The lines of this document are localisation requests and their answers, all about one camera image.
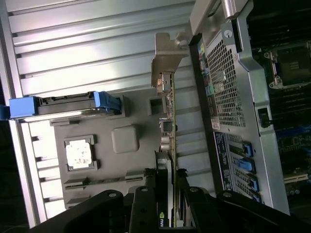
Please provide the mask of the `hard disk in blue caddy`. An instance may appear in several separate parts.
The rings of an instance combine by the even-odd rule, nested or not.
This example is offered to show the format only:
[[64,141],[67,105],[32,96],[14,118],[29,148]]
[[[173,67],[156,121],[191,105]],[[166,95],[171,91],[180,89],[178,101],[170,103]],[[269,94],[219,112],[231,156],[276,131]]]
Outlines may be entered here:
[[121,99],[105,91],[91,91],[82,94],[59,97],[22,97],[9,100],[9,118],[47,116],[68,112],[98,110],[100,113],[119,115],[122,112]]

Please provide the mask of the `CPU socket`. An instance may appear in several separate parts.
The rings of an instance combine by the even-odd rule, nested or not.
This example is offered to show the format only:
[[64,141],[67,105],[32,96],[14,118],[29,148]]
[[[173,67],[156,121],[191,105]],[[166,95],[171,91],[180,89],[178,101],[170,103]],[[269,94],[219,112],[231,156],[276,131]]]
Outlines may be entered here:
[[269,88],[275,90],[311,84],[311,41],[266,51],[272,77]]

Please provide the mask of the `open grey PC case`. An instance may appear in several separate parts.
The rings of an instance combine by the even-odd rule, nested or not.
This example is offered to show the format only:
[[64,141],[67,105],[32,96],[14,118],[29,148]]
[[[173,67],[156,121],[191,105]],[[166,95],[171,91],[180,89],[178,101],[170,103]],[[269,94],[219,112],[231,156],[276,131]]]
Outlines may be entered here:
[[190,56],[216,192],[236,191],[288,214],[264,68],[253,58],[247,16],[254,0],[196,0]]

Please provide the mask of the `silver CPU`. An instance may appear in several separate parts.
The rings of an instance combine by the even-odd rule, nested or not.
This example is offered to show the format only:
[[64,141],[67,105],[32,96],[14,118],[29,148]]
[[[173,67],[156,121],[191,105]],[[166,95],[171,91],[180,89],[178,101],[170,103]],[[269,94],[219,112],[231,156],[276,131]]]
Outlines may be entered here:
[[86,140],[69,141],[66,145],[69,170],[87,168],[92,164],[91,147]]

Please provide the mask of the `grey parts rack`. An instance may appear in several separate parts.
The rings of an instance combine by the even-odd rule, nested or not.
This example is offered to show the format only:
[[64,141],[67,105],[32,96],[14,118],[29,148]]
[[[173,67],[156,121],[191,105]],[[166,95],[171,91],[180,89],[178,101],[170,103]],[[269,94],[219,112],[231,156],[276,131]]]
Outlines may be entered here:
[[[160,149],[161,142],[159,120],[167,116],[162,98],[153,88],[112,96],[121,99],[122,112],[119,115],[87,110],[81,116],[50,122],[55,133],[66,209],[108,189],[126,194],[132,186],[143,184],[145,169],[156,166],[155,152]],[[87,168],[69,170],[66,145],[75,140],[86,140],[90,144],[92,164]],[[143,181],[65,189],[65,183],[138,178],[143,178]]]

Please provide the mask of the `green RAM stick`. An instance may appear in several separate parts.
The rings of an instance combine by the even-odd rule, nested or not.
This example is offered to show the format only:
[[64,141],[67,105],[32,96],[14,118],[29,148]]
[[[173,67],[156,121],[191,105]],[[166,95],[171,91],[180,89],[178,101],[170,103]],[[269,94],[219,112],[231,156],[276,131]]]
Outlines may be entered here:
[[118,181],[91,181],[88,183],[65,183],[65,189],[78,189],[78,188],[86,188],[88,186],[92,185],[102,185],[102,184],[116,184],[116,183],[133,183],[133,182],[141,182],[143,181],[143,178],[133,179],[133,180],[118,180]]

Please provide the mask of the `green motherboard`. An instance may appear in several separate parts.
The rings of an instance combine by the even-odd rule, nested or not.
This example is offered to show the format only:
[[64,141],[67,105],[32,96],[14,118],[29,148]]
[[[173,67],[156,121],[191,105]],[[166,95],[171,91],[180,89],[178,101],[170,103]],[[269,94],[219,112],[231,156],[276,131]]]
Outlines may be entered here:
[[271,48],[253,50],[263,67],[270,99],[271,119],[261,123],[274,127],[290,212],[311,220],[311,84],[288,89],[269,88],[272,77],[269,60],[263,55]]

